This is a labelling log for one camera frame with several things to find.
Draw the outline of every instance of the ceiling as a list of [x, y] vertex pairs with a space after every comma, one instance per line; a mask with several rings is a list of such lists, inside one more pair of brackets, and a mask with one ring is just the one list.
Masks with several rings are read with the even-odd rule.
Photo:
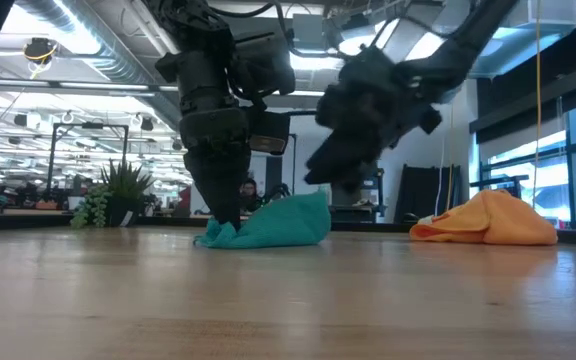
[[[75, 15], [79, 14], [77, 9], [80, 9], [83, 14], [93, 17], [91, 21], [94, 22], [91, 23], [97, 26], [96, 29], [107, 30], [107, 33], [103, 33], [103, 44], [111, 48], [111, 51], [125, 51], [124, 54], [135, 61], [135, 71], [143, 71], [145, 77], [142, 78], [147, 80], [141, 83], [165, 83], [155, 70], [154, 64], [161, 57], [161, 48], [166, 49], [166, 39], [161, 35], [156, 35], [154, 31], [156, 27], [152, 23], [152, 18], [148, 18], [149, 15], [142, 8], [135, 6], [138, 15], [148, 24], [146, 30], [155, 33], [151, 39], [136, 24], [132, 13], [127, 11], [126, 4], [130, 1], [46, 1], [70, 4], [75, 7], [73, 8]], [[470, 0], [448, 2], [412, 0], [412, 4], [409, 4], [410, 1], [308, 0], [306, 4], [285, 2], [284, 11], [290, 10], [286, 12], [288, 26], [292, 24], [293, 15], [310, 12], [324, 14], [327, 17], [332, 16], [332, 20], [327, 20], [327, 26], [338, 27], [338, 23], [340, 21], [343, 23], [349, 14], [369, 9], [371, 21], [377, 23], [381, 12], [387, 12], [395, 7], [399, 9], [405, 5], [409, 15], [423, 19], [438, 31], [450, 32], [467, 16], [470, 4]], [[250, 11], [260, 5], [252, 1], [209, 2], [213, 6], [231, 11]], [[94, 83], [112, 81], [108, 73], [100, 70], [98, 59], [94, 58], [96, 55], [90, 53], [82, 55], [81, 52], [77, 52], [81, 50], [82, 45], [86, 44], [85, 42], [64, 41], [63, 34], [60, 37], [55, 26], [40, 21], [37, 16], [23, 10], [20, 5], [22, 3], [24, 1], [18, 1], [18, 5], [13, 7], [0, 33], [0, 78], [29, 79], [32, 77], [35, 80]], [[228, 19], [228, 22], [236, 37], [244, 32], [278, 28], [275, 16], [272, 12], [267, 12], [253, 19]], [[564, 36], [572, 27], [571, 25], [548, 27], [543, 32], [542, 46], [548, 46]], [[412, 54], [416, 54], [417, 57], [428, 55], [428, 49], [420, 47], [420, 43], [423, 42], [421, 39], [428, 37], [425, 30], [406, 23], [398, 23], [392, 30], [393, 35], [384, 45], [384, 52], [393, 61], [409, 59]], [[93, 33], [91, 36], [102, 36], [99, 34]], [[61, 43], [49, 67], [30, 64], [22, 56], [23, 47], [35, 37], [57, 39]], [[156, 39], [158, 47], [153, 45], [152, 38]], [[531, 49], [536, 43], [535, 32], [530, 26], [508, 28], [507, 31], [496, 34], [493, 42], [496, 42], [493, 46], [496, 49], [480, 58], [473, 70], [473, 76], [493, 76], [516, 66], [525, 57], [530, 57]], [[297, 89], [315, 94], [325, 90], [328, 84], [336, 80], [341, 66], [342, 63], [335, 59], [312, 61], [293, 58]], [[178, 101], [175, 94], [154, 94], [156, 99], [142, 97], [143, 94], [136, 95], [139, 94], [117, 93], [110, 90], [102, 94], [86, 91], [50, 93], [23, 86], [0, 89], [0, 182], [2, 177], [8, 179], [13, 174], [20, 181], [36, 180], [37, 183], [44, 181], [52, 123], [64, 120], [70, 121], [71, 124], [92, 121], [105, 125], [127, 125], [129, 126], [128, 159], [130, 161], [147, 167], [157, 179], [161, 180], [162, 186], [190, 182], [189, 174], [183, 166], [183, 151], [172, 149], [173, 141], [178, 138], [177, 116], [171, 115], [178, 111], [175, 108]], [[312, 101], [304, 101], [299, 96], [276, 98], [276, 102], [269, 102], [270, 106], [282, 109], [303, 109], [312, 108], [314, 104]], [[171, 104], [172, 108], [159, 108], [158, 104], [162, 102]], [[18, 115], [26, 115], [29, 125], [24, 127], [15, 125], [15, 116]], [[144, 118], [152, 118], [152, 131], [141, 130], [140, 122]], [[295, 118], [291, 131], [300, 136], [323, 137], [327, 134], [326, 130], [314, 123], [312, 117]], [[18, 137], [21, 143], [12, 145], [9, 142], [11, 136]], [[98, 179], [100, 168], [107, 164], [108, 158], [120, 156], [118, 155], [122, 146], [120, 139], [121, 134], [117, 132], [117, 129], [73, 128], [68, 134], [63, 135], [56, 146], [58, 150], [55, 157], [58, 170], [57, 180], [76, 173]]]

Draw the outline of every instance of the ceiling duct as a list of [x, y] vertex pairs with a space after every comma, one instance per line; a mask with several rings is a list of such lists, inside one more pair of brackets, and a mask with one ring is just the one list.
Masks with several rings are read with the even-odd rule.
[[[152, 75], [85, 1], [17, 0], [15, 4], [37, 20], [47, 22], [65, 36], [70, 36], [78, 43], [77, 47], [90, 48], [90, 44], [81, 43], [94, 39], [98, 46], [94, 44], [93, 48], [99, 49], [94, 55], [99, 59], [91, 56], [90, 60], [85, 61], [110, 81], [129, 84], [156, 83]], [[180, 113], [173, 101], [160, 93], [142, 101], [152, 106], [171, 128], [177, 128]]]

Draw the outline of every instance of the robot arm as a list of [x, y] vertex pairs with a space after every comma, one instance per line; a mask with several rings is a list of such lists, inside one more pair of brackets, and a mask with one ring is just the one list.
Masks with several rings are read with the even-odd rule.
[[[156, 67], [179, 87], [186, 167], [215, 218], [238, 228], [238, 191], [251, 149], [282, 154], [288, 138], [289, 117], [267, 112], [263, 97], [295, 90], [289, 52], [330, 55], [301, 54], [292, 47], [277, 0], [248, 14], [213, 9], [205, 0], [142, 1], [181, 49], [179, 54], [167, 54]], [[306, 181], [341, 183], [351, 189], [385, 147], [394, 148], [417, 126], [432, 132], [441, 116], [431, 105], [454, 96], [517, 2], [481, 0], [427, 59], [393, 64], [375, 46], [352, 58], [338, 54], [346, 64], [339, 83], [330, 85], [320, 100], [316, 115], [317, 123], [333, 133], [307, 162]], [[277, 8], [280, 33], [235, 39], [221, 18], [251, 17], [272, 6]], [[239, 106], [233, 94], [253, 106]]]

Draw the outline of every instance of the orange cloth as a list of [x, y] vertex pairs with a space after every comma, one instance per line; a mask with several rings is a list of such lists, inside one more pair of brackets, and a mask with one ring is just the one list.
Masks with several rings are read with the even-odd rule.
[[416, 241], [484, 243], [500, 245], [554, 245], [555, 227], [530, 205], [505, 190], [484, 190], [432, 224], [410, 229]]

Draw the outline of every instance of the glass window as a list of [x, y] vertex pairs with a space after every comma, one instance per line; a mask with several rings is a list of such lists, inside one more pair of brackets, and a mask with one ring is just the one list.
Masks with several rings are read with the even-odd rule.
[[533, 191], [534, 161], [493, 169], [491, 178], [502, 176], [528, 175], [530, 178], [520, 182], [521, 199], [532, 204], [536, 191], [535, 208], [546, 218], [570, 221], [570, 194], [568, 192], [568, 163], [565, 156], [546, 158], [539, 161], [537, 168], [537, 187]]
[[[527, 144], [521, 145], [516, 149], [512, 149], [510, 151], [506, 151], [505, 153], [496, 155], [491, 157], [488, 160], [489, 164], [496, 164], [502, 161], [511, 160], [514, 158], [526, 156], [526, 155], [534, 155], [535, 154], [535, 146], [537, 145], [537, 141], [532, 141]], [[546, 137], [541, 138], [539, 140], [539, 151], [545, 151], [550, 149], [556, 149], [559, 147], [566, 146], [566, 131], [562, 130], [556, 132], [552, 135], [548, 135]]]

